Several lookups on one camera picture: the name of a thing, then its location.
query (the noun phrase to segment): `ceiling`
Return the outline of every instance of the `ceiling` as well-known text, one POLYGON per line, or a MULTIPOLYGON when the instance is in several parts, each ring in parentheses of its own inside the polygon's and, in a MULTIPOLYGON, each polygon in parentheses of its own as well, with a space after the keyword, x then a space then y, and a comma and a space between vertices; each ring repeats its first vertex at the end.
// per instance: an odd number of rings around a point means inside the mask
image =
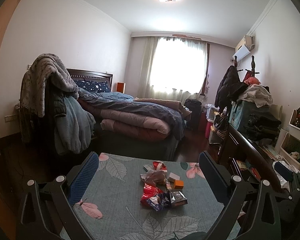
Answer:
POLYGON ((131 32, 196 33, 235 47, 269 0, 85 0, 131 32))

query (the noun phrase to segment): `air conditioner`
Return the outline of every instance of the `air conditioner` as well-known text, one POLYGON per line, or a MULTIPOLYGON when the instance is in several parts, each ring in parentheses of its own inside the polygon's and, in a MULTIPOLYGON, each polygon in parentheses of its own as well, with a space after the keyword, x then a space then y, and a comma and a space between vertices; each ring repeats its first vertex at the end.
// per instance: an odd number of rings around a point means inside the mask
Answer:
POLYGON ((239 44, 235 47, 235 54, 232 56, 237 56, 237 61, 242 60, 247 56, 252 49, 254 49, 254 36, 245 35, 239 44))

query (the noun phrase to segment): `blue pillow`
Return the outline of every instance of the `blue pillow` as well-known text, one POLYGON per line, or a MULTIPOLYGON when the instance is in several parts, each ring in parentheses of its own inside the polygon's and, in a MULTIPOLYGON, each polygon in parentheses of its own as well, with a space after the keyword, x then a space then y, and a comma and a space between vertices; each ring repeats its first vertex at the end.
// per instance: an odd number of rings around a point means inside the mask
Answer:
POLYGON ((96 82, 96 81, 74 81, 78 87, 87 90, 88 92, 98 92, 98 93, 109 93, 111 89, 107 82, 96 82))

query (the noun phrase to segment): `black suitcase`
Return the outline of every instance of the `black suitcase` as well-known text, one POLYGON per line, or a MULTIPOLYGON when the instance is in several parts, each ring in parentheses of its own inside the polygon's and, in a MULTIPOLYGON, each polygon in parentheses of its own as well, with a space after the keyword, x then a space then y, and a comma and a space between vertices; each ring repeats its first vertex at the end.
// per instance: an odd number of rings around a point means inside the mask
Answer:
POLYGON ((197 130, 200 121, 201 102, 195 99, 188 98, 185 102, 185 107, 189 108, 189 110, 192 111, 190 121, 187 122, 187 127, 190 127, 193 130, 197 130))

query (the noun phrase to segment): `floral tablecloth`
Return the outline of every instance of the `floral tablecloth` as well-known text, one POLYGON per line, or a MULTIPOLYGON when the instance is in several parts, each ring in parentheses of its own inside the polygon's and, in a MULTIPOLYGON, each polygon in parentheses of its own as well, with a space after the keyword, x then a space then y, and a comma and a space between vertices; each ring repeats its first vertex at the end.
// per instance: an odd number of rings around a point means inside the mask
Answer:
MULTIPOLYGON (((143 165, 152 160, 101 154, 99 168, 83 200, 73 206, 95 239, 164 240, 182 239, 195 232, 207 232, 223 205, 217 202, 198 163, 164 162, 168 173, 184 181, 188 204, 156 212, 140 203, 143 165)), ((228 239, 240 230, 236 222, 228 239)), ((69 239, 64 229, 60 236, 69 239)))

